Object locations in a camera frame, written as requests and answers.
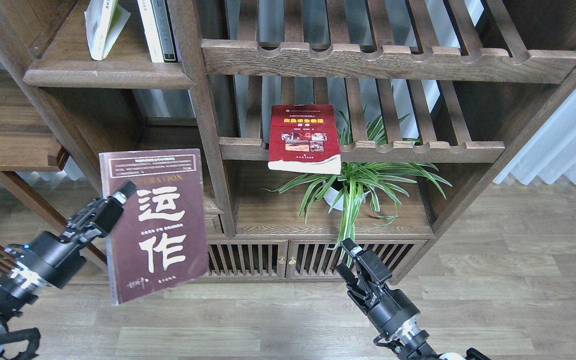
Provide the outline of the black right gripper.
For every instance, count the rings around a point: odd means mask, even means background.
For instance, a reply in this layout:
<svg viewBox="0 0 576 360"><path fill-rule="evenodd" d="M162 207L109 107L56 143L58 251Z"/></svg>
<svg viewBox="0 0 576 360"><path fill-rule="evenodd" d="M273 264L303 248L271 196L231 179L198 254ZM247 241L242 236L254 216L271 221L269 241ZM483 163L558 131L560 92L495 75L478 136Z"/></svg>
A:
<svg viewBox="0 0 576 360"><path fill-rule="evenodd" d="M349 297L362 313L368 313L381 300L384 286L393 274L374 251L364 250L354 240L344 239L341 247L354 263L357 276L346 264L337 265L336 272L343 278Z"/></svg>

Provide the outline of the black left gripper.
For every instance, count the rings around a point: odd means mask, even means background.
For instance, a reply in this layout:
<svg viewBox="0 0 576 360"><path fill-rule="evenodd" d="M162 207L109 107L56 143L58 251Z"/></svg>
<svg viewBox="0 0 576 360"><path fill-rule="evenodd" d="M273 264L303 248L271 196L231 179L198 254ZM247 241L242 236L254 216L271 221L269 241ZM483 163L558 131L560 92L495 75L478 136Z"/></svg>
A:
<svg viewBox="0 0 576 360"><path fill-rule="evenodd" d="M67 219L61 233L61 243L84 246L96 238L103 239L112 232L123 213L123 205L137 191L137 185L128 180L112 197L93 199Z"/></svg>

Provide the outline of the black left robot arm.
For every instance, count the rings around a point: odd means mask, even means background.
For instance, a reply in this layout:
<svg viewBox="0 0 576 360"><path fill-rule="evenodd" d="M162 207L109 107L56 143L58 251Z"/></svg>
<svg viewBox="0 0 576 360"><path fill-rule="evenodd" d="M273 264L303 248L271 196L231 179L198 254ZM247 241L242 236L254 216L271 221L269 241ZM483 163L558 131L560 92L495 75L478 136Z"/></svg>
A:
<svg viewBox="0 0 576 360"><path fill-rule="evenodd" d="M62 289L86 262L80 251L92 240L112 232L123 213L123 206L137 191L137 185L126 181L108 197L93 199L66 223L60 235L44 231L27 244L10 244L5 251L16 258L16 266L0 276L0 358L5 345L27 342L18 360L37 357L41 343L38 328L11 332L9 320L22 315L22 307L31 305L45 287Z"/></svg>

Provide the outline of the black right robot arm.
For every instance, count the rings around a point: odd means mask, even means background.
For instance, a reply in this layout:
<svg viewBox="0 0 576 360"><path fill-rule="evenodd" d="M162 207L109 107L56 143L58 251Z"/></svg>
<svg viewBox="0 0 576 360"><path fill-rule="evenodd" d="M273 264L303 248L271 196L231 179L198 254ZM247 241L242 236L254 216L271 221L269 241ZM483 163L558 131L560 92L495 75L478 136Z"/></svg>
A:
<svg viewBox="0 0 576 360"><path fill-rule="evenodd" d="M389 288L387 281L393 274L374 251L364 250L350 238L343 240L342 248L354 262L356 274L345 264L339 264L336 271L345 281L348 296L378 331L375 346L390 349L400 360L487 360L475 348L469 348L464 357L436 353L426 341L429 334L418 327L419 309L402 290Z"/></svg>

